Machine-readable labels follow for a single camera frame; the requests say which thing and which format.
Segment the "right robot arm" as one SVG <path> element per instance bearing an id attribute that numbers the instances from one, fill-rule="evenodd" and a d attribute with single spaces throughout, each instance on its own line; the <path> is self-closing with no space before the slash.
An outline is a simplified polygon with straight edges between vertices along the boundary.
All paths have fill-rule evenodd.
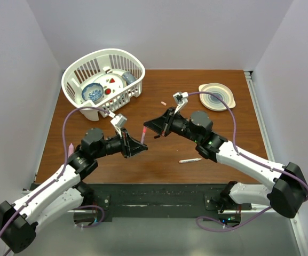
<path id="1" fill-rule="evenodd" d="M 213 132 L 213 122 L 204 111 L 183 117 L 173 107 L 144 126 L 160 137 L 175 133 L 196 143 L 196 151 L 204 159 L 224 164 L 254 178 L 258 183 L 246 185 L 230 182 L 221 195 L 221 204 L 231 210 L 238 204 L 260 204 L 271 207 L 286 218 L 294 218 L 308 200 L 308 185 L 301 168 L 268 161 L 234 146 L 227 138 Z"/>

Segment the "pink highlighter pen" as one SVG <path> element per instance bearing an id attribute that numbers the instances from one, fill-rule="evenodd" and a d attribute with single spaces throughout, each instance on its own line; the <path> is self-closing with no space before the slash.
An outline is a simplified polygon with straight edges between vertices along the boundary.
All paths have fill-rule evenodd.
<path id="1" fill-rule="evenodd" d="M 146 133 L 142 133 L 141 141 L 140 141 L 142 144 L 144 144 L 145 136 L 146 136 Z"/>

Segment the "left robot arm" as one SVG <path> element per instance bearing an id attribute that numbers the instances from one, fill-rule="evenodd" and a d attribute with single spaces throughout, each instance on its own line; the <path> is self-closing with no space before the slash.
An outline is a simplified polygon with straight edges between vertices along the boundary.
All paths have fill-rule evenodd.
<path id="1" fill-rule="evenodd" d="M 0 241 L 9 251 L 22 252 L 44 226 L 65 212 L 93 206 L 93 193 L 83 180 L 98 167 L 99 158 L 117 153 L 129 158 L 147 149 L 125 128 L 110 138 L 99 128 L 88 130 L 80 146 L 47 180 L 13 203 L 0 203 Z"/>

